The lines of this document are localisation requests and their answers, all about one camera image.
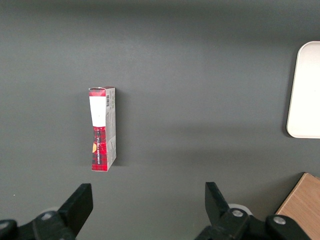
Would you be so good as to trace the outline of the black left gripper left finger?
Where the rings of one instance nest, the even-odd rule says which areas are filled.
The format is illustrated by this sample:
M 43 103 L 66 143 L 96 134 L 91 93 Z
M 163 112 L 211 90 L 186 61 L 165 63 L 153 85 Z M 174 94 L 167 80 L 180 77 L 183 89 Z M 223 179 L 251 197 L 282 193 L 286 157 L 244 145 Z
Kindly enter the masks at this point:
M 48 210 L 18 226 L 14 219 L 0 221 L 2 240 L 75 240 L 93 210 L 92 185 L 81 184 L 58 210 Z

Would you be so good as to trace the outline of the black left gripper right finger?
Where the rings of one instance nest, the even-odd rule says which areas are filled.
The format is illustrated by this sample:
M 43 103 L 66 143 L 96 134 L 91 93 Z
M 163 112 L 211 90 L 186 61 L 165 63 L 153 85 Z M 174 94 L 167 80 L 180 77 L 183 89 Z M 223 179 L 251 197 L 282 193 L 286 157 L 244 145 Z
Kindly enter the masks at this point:
M 205 210 L 210 225 L 197 240 L 308 240 L 292 218 L 269 215 L 264 221 L 238 207 L 229 207 L 215 182 L 205 183 Z

